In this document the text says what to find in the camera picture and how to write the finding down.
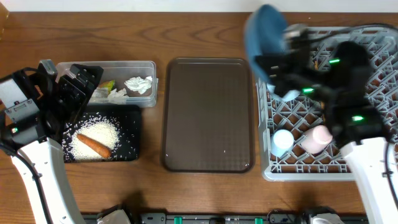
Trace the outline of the light blue plastic cup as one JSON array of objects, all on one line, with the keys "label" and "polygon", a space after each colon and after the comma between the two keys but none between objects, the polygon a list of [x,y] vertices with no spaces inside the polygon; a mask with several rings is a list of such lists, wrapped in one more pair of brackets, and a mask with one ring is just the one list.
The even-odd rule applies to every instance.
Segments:
[{"label": "light blue plastic cup", "polygon": [[282,157],[290,152],[293,146],[294,136],[286,129],[276,131],[271,137],[271,153],[276,157]]}]

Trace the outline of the orange carrot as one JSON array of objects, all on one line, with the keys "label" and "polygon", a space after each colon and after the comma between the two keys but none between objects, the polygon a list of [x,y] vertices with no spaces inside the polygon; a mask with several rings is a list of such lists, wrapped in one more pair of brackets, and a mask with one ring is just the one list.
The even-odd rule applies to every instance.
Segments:
[{"label": "orange carrot", "polygon": [[101,157],[103,157],[103,158],[111,157],[111,150],[108,147],[106,147],[105,145],[101,144],[100,142],[95,141],[94,139],[89,138],[82,134],[77,134],[77,138],[79,141],[81,141],[83,144],[87,145],[89,148],[91,148],[93,151],[95,151]]}]

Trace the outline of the light blue bowl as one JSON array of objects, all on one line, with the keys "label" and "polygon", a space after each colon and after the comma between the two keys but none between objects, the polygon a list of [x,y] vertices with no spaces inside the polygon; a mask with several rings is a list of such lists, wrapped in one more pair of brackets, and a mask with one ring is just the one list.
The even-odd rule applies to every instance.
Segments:
[{"label": "light blue bowl", "polygon": [[275,89],[274,85],[272,85],[270,83],[267,83],[266,87],[267,87],[268,92],[273,97],[273,99],[276,99],[278,101],[283,101],[283,102],[292,101],[292,100],[296,99],[296,97],[298,97],[300,95],[300,92],[298,90],[290,90],[284,96],[278,96],[278,95],[276,95],[274,93],[274,89]]}]

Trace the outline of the dark blue plate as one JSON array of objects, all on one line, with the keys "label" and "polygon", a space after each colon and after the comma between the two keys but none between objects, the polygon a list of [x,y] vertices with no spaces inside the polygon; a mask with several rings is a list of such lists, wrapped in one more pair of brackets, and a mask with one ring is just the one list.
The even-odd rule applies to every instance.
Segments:
[{"label": "dark blue plate", "polygon": [[288,23],[275,7],[265,4],[253,12],[244,26],[246,59],[255,76],[271,83],[269,75],[256,63],[255,57],[263,54],[280,54],[285,50],[284,31]]}]

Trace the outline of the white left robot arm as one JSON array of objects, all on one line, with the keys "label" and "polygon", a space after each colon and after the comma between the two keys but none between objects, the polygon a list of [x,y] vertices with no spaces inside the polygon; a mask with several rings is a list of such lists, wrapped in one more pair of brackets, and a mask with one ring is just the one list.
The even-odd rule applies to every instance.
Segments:
[{"label": "white left robot arm", "polygon": [[84,223],[63,160],[67,123],[77,123],[103,69],[73,64],[60,75],[51,60],[1,79],[1,150],[24,182],[36,223]]}]

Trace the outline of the yellow green snack wrapper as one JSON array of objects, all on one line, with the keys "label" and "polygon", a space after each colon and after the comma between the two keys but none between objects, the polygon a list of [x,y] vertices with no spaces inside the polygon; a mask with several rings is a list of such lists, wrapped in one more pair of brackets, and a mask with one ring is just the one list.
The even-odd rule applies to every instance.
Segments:
[{"label": "yellow green snack wrapper", "polygon": [[115,80],[110,80],[100,84],[92,94],[92,98],[107,98],[114,87]]}]

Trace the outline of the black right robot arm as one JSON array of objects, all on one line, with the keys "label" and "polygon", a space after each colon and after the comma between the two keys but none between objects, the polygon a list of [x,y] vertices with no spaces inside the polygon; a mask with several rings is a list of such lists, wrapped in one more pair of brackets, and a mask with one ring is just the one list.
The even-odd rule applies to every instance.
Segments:
[{"label": "black right robot arm", "polygon": [[307,67],[302,50],[258,55],[255,62],[274,84],[324,104],[325,126],[354,176],[370,223],[397,223],[397,166],[391,135],[380,112],[366,99],[371,66],[366,49],[354,42],[336,47],[326,72]]}]

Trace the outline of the pink plastic cup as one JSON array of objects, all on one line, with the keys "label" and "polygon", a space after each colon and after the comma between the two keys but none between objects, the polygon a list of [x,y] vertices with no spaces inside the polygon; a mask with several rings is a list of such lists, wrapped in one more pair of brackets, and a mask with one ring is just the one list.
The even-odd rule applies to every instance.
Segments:
[{"label": "pink plastic cup", "polygon": [[301,147],[311,154],[321,152],[333,140],[333,136],[324,125],[315,126],[306,131],[303,135],[305,138],[301,142]]}]

